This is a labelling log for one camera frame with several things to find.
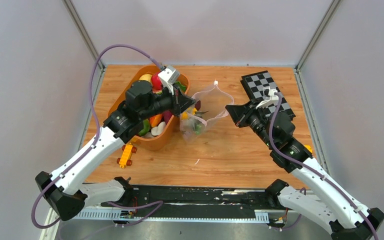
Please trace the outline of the orange red mango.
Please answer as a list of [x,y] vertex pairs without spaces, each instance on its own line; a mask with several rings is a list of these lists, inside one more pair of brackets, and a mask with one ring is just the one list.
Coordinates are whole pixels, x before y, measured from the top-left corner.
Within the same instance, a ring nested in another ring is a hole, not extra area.
[[163,119],[162,113],[150,117],[149,123],[150,123],[151,128],[157,127],[161,123],[162,119]]

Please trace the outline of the yellow bell pepper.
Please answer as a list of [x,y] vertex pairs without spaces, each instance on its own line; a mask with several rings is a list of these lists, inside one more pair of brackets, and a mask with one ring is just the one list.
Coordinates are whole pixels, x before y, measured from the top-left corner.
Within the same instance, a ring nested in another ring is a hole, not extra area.
[[198,110],[195,107],[189,107],[181,115],[181,120],[188,120],[191,116],[194,116]]

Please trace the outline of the clear zip top bag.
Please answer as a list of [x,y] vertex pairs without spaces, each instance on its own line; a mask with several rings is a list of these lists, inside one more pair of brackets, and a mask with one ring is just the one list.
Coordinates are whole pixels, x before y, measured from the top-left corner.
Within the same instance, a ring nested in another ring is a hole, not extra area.
[[185,141],[191,142],[212,128],[229,114],[227,105],[235,100],[232,95],[219,88],[219,82],[193,94],[196,103],[180,115],[179,130]]

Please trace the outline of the black white checkerboard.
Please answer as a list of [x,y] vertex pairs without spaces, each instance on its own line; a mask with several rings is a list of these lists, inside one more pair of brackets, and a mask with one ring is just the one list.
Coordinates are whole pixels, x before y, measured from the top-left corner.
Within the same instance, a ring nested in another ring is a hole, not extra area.
[[269,99],[268,93],[265,93],[266,89],[276,89],[282,97],[279,111],[285,112],[291,120],[296,117],[289,103],[281,93],[278,85],[275,83],[271,74],[267,70],[243,75],[240,83],[248,98],[250,100],[257,100],[258,102]]

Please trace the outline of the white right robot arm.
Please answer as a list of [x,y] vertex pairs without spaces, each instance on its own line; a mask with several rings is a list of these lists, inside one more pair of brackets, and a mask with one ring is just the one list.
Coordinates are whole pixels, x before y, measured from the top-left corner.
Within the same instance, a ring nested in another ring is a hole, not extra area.
[[272,209],[283,206],[298,212],[322,227],[333,240],[379,239],[377,231],[384,213],[358,201],[322,168],[311,151],[293,136],[295,125],[287,113],[275,109],[266,116],[264,106],[264,102],[249,101],[226,105],[225,109],[237,127],[252,129],[280,168],[302,181],[318,197],[315,200],[277,179],[266,189],[266,204]]

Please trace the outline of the green mango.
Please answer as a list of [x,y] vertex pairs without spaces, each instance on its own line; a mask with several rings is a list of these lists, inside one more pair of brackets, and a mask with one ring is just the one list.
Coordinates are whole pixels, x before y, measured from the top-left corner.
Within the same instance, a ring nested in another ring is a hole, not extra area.
[[145,136],[151,129],[151,124],[148,119],[145,119],[142,123],[143,123],[143,128],[137,134],[140,137]]

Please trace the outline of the light green pepper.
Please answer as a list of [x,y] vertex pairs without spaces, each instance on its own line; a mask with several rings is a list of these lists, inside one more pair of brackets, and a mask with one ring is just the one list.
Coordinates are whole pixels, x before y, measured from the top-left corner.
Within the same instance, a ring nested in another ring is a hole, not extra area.
[[203,124],[200,120],[194,119],[192,121],[192,131],[196,135],[200,135],[205,130],[205,124]]

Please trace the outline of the yellow toy car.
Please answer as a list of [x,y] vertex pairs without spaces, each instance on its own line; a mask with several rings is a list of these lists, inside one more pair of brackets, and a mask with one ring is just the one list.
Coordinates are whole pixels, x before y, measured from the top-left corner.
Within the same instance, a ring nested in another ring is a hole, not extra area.
[[134,145],[128,143],[123,145],[121,149],[122,154],[116,162],[120,168],[124,169],[132,165],[133,161],[131,160],[131,157],[137,152],[137,148]]

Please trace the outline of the purple sweet potato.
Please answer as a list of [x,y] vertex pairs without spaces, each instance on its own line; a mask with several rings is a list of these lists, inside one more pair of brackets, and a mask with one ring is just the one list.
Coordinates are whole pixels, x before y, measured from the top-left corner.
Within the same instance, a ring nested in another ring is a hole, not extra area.
[[162,113],[162,116],[163,116],[163,120],[166,124],[169,123],[170,119],[172,118],[173,114],[169,111],[169,110],[166,110]]

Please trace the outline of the yellow lemon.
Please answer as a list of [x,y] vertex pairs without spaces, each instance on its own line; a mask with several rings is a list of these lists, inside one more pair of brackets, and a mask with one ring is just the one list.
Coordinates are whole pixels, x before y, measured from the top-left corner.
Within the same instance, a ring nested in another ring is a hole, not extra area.
[[153,75],[152,74],[150,74],[150,73],[146,73],[146,74],[143,74],[143,75],[141,75],[140,76],[140,78],[139,78],[139,80],[140,81],[147,81],[147,82],[152,82],[152,77],[153,77]]

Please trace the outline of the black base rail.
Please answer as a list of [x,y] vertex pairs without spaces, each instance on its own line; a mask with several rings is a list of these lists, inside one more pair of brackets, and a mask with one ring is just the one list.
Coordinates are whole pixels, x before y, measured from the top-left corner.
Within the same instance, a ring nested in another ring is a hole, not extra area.
[[126,192],[113,206],[129,217],[253,218],[256,212],[273,211],[277,219],[290,211],[264,188],[131,185],[121,176],[115,180]]

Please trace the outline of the white garlic bulb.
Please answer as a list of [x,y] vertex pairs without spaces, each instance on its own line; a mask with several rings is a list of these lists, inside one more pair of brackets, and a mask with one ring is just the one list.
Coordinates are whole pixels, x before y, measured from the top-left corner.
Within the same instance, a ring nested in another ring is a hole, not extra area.
[[161,135],[166,127],[166,123],[164,121],[160,122],[157,126],[153,127],[150,131],[151,135],[157,137]]

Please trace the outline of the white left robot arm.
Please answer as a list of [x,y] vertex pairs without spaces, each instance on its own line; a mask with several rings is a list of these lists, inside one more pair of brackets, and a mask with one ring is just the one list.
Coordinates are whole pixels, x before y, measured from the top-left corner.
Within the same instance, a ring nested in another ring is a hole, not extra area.
[[68,221],[85,207],[117,202],[129,206],[133,188],[122,177],[85,184],[85,179],[115,151],[144,128],[144,120],[165,111],[179,117],[195,100],[172,84],[154,93],[152,85],[138,80],[125,91],[125,99],[103,122],[95,136],[70,160],[51,173],[40,172],[35,181],[59,219]]

